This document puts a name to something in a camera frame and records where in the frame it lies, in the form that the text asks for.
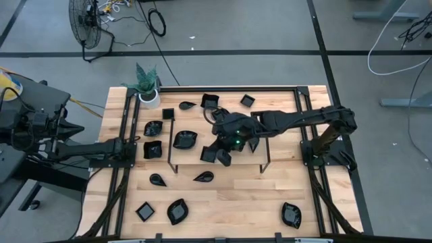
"concrete floor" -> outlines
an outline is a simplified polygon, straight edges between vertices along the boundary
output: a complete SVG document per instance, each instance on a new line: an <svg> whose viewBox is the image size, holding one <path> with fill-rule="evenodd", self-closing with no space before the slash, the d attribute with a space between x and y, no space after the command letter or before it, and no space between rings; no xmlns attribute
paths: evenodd
<svg viewBox="0 0 432 243"><path fill-rule="evenodd" d="M432 7L427 0L409 1L403 11L423 18ZM379 9L385 1L314 1L327 50L368 50L384 23L357 22L353 11ZM144 9L151 7L145 3ZM18 6L18 0L2 3L0 32ZM176 0L157 2L167 22L167 35L158 43L165 51L293 49L318 50L311 17L303 0ZM134 8L122 8L114 17L136 16ZM410 24L391 24L377 49L399 49L395 37ZM141 41L148 30L142 23L122 20L110 23L118 41ZM93 51L103 51L105 36ZM429 50L431 41L423 38L407 49ZM115 45L115 51L156 51L150 37L145 45ZM27 0L7 39L5 52L79 52L68 18L68 1ZM388 72L414 65L423 56L374 56L373 69ZM380 98L407 98L419 69L393 76L374 76L367 69L365 56L331 56L337 90L342 105L356 112L358 130L352 135L354 153L371 218L373 231L380 236L432 238L432 168L411 145L407 135L406 110L382 108ZM319 55L230 55L167 57L181 85L323 84L327 79ZM160 57L106 57L94 63L79 57L0 58L0 66L34 80L70 92L76 99L103 105L110 86L134 82L134 64L157 66L163 85L175 85ZM414 96L432 89L432 67L425 69ZM88 87L99 90L97 94ZM86 132L74 137L78 142L94 142L101 121L75 104L68 104L72 123L85 119ZM429 124L431 113L412 110L412 135L432 157ZM37 199L43 206L36 211L19 212L17 207L31 189L28 182L0 219L0 242L46 242L70 237L80 213L79 202L51 190L42 189Z"/></svg>

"fan grille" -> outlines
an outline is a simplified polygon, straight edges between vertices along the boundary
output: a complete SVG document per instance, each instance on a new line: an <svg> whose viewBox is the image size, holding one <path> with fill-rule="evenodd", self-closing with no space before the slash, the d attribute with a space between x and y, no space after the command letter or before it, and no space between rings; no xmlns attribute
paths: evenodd
<svg viewBox="0 0 432 243"><path fill-rule="evenodd" d="M86 9L92 6L91 14ZM75 39L86 49L95 48L101 40L101 17L92 0L69 0L69 21Z"/></svg>

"white pot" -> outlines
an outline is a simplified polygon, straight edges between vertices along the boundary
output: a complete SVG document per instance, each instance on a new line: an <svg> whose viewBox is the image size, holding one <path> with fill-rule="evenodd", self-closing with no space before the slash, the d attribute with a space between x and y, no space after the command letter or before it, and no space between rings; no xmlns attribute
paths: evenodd
<svg viewBox="0 0 432 243"><path fill-rule="evenodd" d="M157 90L155 90L155 92L156 92L156 96L151 101L145 101L144 99L142 99L141 94L138 95L138 97L140 97L142 104L147 109L156 109L161 104L161 97L159 96Z"/></svg>

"wooden table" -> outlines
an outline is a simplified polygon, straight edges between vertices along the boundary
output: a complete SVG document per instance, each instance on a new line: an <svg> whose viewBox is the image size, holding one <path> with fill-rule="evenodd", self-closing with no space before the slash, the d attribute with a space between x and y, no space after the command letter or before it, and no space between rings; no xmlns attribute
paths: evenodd
<svg viewBox="0 0 432 243"><path fill-rule="evenodd" d="M330 105L325 86L309 86L308 89L313 109ZM125 93L125 88L110 88L99 134L100 141L118 136ZM245 92L206 93L219 95L219 105L230 112L250 114L251 111L264 110L297 111L294 95L287 92L247 92L256 99L251 108L240 104ZM200 161L203 146L209 146L215 140L215 136L211 134L211 125L203 119L203 109L199 106L202 95L202 92L161 93L161 105L158 109L148 110L141 106L136 131L136 135L141 136L141 139L138 141L136 164L130 172L121 238L154 238L156 233L162 233L164 238L273 238L275 232L281 232L283 237L319 236L308 170L301 160L300 129L291 129L269 139L271 163L264 173L260 173L258 166L267 162L263 141L253 156L247 146L242 153L232 153L230 167L224 167L218 161L215 164ZM182 111L178 108L182 101L198 105ZM133 112L133 104L132 101L130 114ZM177 174L167 164L171 122L163 120L163 131L158 137L143 136L147 122L162 120L161 109L164 108L175 109L173 135L180 130L198 133L196 144L191 150L172 149L171 162L179 165ZM131 124L131 116L129 115L128 124ZM319 133L326 127L327 125L318 126ZM308 133L308 137L312 138L309 128ZM163 156L160 159L143 158L143 143L151 140L161 140L163 143ZM327 166L326 169L335 205L353 227L362 231L346 168ZM211 183L192 181L204 171L215 174ZM105 168L89 182L78 235L89 229L105 207L111 172L112 169ZM159 173L168 187L152 185L149 182L152 173ZM189 216L180 224L172 226L167 217L167 208L179 198L186 201ZM145 223L135 213L144 202L150 203L156 211ZM284 202L297 205L301 209L300 229L283 224L280 212ZM325 225L330 232L327 209L322 201L321 205ZM114 233L116 215L117 209L114 208L109 231L111 234Z"/></svg>

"green leaves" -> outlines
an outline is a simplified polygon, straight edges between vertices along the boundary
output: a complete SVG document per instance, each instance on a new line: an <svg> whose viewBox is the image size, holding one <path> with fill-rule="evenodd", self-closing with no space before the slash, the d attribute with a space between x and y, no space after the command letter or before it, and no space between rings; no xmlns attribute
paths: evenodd
<svg viewBox="0 0 432 243"><path fill-rule="evenodd" d="M154 89L157 88L157 73L156 67L150 70L147 74L143 70L143 68L137 63L136 64L136 79L138 81L137 84L121 84L128 88L135 88L138 92L142 94L151 94Z"/></svg>

